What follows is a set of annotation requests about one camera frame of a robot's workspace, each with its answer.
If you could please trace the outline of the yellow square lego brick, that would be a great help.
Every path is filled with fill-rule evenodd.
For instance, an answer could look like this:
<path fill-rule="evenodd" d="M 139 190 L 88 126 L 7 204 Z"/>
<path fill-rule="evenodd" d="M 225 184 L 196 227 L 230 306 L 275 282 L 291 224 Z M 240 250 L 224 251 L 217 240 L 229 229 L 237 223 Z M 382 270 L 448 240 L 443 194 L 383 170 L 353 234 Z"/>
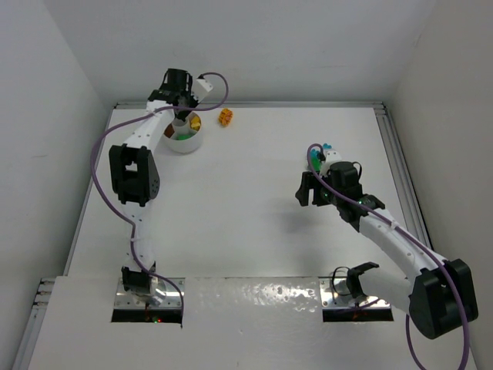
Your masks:
<path fill-rule="evenodd" d="M 221 110 L 218 116 L 218 123 L 221 126 L 229 126 L 233 119 L 233 111 L 227 108 Z"/>

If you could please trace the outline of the orange-brown lego plate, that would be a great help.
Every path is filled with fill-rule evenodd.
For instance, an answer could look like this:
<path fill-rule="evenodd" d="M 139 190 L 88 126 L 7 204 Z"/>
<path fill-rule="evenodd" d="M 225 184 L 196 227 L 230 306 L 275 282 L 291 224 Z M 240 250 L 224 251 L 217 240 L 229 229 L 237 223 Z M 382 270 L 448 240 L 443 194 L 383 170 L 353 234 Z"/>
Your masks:
<path fill-rule="evenodd" d="M 164 131 L 164 136 L 167 138 L 172 138 L 174 135 L 174 128 L 172 124 L 169 124 Z"/>

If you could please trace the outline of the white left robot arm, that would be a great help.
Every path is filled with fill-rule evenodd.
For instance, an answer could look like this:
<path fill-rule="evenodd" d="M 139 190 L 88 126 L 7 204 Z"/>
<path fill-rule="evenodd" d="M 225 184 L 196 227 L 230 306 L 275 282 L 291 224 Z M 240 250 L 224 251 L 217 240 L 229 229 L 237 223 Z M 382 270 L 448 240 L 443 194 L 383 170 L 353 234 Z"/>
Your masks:
<path fill-rule="evenodd" d="M 163 83 L 151 92 L 142 125 L 120 145 L 109 150 L 113 192 L 122 204 L 123 214 L 136 225 L 132 237 L 134 251 L 122 267 L 122 283 L 126 291 L 150 296 L 157 285 L 152 276 L 156 270 L 153 246 L 149 241 L 149 215 L 160 189 L 159 172 L 153 154 L 160 140 L 176 153 L 192 153 L 203 143 L 203 130 L 193 125 L 200 118 L 191 108 L 212 91 L 203 77 L 194 79 L 186 70 L 168 69 Z"/>

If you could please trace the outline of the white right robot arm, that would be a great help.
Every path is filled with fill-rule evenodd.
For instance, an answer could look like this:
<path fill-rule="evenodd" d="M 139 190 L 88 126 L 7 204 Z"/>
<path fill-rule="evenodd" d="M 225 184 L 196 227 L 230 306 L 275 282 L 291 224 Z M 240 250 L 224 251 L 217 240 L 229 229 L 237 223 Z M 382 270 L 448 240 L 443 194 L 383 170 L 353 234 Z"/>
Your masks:
<path fill-rule="evenodd" d="M 363 191 L 354 163 L 339 161 L 327 173 L 305 171 L 295 197 L 301 206 L 333 205 L 340 218 L 375 243 L 404 273 L 399 279 L 375 262 L 352 267 L 340 287 L 357 300 L 374 295 L 410 316 L 426 338 L 438 338 L 478 318 L 471 269 L 424 247 L 392 217 L 385 204 Z"/>

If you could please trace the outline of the green lego brick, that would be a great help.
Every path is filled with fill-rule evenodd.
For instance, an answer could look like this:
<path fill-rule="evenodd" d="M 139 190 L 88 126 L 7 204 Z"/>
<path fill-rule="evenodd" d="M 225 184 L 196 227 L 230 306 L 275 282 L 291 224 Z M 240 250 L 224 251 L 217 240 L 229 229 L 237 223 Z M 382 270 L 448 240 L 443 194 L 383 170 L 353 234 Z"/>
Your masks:
<path fill-rule="evenodd" d="M 308 169 L 313 169 L 315 172 L 319 173 L 322 163 L 318 159 L 312 158 L 308 164 Z"/>

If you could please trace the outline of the cyan lego brick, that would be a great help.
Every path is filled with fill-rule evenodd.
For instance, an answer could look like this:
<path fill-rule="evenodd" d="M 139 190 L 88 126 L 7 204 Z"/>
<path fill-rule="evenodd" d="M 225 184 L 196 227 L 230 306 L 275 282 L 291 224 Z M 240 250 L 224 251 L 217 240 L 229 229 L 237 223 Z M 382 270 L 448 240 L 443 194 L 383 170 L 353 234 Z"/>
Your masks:
<path fill-rule="evenodd" d="M 324 143 L 322 146 L 315 146 L 310 150 L 310 157 L 312 161 L 325 162 L 332 149 L 333 147 L 328 143 Z"/>

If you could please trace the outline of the yellow lego in container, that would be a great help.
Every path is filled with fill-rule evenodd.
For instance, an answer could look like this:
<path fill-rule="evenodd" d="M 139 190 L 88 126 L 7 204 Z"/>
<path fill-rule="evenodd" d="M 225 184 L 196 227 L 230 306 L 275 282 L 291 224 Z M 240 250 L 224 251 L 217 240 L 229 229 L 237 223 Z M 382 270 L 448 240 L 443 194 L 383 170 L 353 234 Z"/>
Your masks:
<path fill-rule="evenodd" d="M 190 128 L 194 131 L 199 131 L 201 129 L 202 123 L 198 116 L 194 116 L 189 122 Z"/>

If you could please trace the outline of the white round divided container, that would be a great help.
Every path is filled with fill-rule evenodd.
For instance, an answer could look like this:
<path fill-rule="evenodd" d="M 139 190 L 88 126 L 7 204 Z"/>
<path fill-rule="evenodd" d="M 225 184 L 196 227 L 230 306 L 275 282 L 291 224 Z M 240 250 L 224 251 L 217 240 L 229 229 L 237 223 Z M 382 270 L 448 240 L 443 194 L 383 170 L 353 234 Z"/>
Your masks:
<path fill-rule="evenodd" d="M 192 153 L 198 150 L 203 143 L 203 125 L 199 131 L 194 131 L 190 128 L 189 122 L 194 117 L 198 116 L 196 113 L 190 113 L 184 120 L 175 118 L 170 124 L 173 125 L 174 135 L 172 138 L 167 138 L 163 134 L 163 142 L 172 151 L 181 154 Z M 179 134 L 194 133 L 194 136 L 188 140 L 176 140 Z"/>

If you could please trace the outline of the green lego in container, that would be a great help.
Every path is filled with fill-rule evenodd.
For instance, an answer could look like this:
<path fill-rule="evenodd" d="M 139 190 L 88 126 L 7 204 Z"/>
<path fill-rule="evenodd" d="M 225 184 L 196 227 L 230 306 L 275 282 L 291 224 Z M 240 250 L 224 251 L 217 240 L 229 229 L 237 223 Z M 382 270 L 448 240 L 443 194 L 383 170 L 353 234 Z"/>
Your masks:
<path fill-rule="evenodd" d="M 183 134 L 179 134 L 176 137 L 176 140 L 179 140 L 179 141 L 188 140 L 188 139 L 192 138 L 193 136 L 194 136 L 194 133 L 183 133 Z"/>

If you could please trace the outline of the aluminium frame rail back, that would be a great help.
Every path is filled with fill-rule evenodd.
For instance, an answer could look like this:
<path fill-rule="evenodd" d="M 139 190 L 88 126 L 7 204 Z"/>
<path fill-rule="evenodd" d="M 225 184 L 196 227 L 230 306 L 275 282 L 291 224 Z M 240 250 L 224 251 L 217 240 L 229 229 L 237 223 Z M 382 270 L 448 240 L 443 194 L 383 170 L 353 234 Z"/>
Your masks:
<path fill-rule="evenodd" d="M 227 108 L 372 108 L 372 109 L 384 109 L 382 102 L 371 101 L 316 101 L 316 102 L 304 102 L 304 101 L 244 101 L 235 102 L 227 101 L 222 105 Z"/>

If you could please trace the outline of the aluminium frame rail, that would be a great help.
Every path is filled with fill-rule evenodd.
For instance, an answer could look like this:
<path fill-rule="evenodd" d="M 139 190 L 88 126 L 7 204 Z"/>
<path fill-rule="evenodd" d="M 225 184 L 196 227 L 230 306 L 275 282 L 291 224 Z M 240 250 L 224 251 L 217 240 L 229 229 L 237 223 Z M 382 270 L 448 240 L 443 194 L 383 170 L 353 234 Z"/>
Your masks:
<path fill-rule="evenodd" d="M 235 102 L 227 101 L 222 105 L 227 108 L 372 108 L 372 109 L 384 109 L 382 102 L 371 101 L 316 101 L 316 102 L 304 102 L 304 101 L 244 101 Z"/>
<path fill-rule="evenodd" d="M 426 247 L 434 251 L 391 114 L 384 104 L 377 104 L 374 108 L 374 113 L 391 168 L 406 228 Z"/>

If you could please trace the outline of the aluminium frame rail right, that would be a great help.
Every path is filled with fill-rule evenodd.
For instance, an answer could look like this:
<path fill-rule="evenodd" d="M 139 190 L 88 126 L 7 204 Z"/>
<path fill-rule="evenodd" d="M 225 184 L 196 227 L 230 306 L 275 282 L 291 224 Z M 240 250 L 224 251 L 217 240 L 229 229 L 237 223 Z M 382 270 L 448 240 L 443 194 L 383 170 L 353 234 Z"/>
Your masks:
<path fill-rule="evenodd" d="M 426 247 L 434 251 L 391 114 L 384 104 L 377 104 L 374 108 L 374 113 L 391 168 L 406 228 Z"/>

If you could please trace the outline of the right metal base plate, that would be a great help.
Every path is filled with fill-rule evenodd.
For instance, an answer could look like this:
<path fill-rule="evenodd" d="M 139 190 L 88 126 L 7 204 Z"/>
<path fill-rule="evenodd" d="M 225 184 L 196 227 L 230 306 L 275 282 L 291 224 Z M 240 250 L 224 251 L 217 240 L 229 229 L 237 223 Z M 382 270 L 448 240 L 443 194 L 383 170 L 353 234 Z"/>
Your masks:
<path fill-rule="evenodd" d="M 326 277 L 319 278 L 320 299 L 324 312 L 343 314 L 373 308 L 380 298 L 364 295 L 357 282 L 366 271 L 379 268 L 374 262 L 356 267 L 339 266 Z"/>

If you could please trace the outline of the metal base plate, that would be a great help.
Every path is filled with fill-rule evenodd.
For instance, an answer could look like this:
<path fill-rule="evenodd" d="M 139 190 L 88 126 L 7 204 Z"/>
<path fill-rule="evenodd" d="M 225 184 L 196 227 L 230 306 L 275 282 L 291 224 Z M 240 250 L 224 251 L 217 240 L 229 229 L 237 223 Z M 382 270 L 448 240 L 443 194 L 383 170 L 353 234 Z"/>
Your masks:
<path fill-rule="evenodd" d="M 151 285 L 150 294 L 134 294 L 126 291 L 119 279 L 113 308 L 116 310 L 138 310 L 143 311 L 146 306 L 149 310 L 164 311 L 182 308 L 181 298 L 178 291 L 168 282 L 158 280 Z"/>
<path fill-rule="evenodd" d="M 380 298 L 364 295 L 357 282 L 366 271 L 379 268 L 374 262 L 356 267 L 339 266 L 326 277 L 319 278 L 320 299 L 324 312 L 343 314 L 373 308 Z"/>

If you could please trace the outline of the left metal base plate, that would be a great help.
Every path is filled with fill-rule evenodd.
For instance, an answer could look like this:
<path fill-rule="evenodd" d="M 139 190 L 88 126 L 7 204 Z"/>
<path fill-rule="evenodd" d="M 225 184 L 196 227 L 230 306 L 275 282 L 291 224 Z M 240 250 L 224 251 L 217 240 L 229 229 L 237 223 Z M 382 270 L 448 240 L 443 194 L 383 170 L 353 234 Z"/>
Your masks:
<path fill-rule="evenodd" d="M 116 310 L 138 310 L 143 311 L 146 306 L 149 310 L 164 311 L 182 308 L 181 298 L 178 291 L 168 282 L 158 280 L 151 285 L 150 294 L 134 294 L 126 291 L 119 279 L 113 308 Z"/>

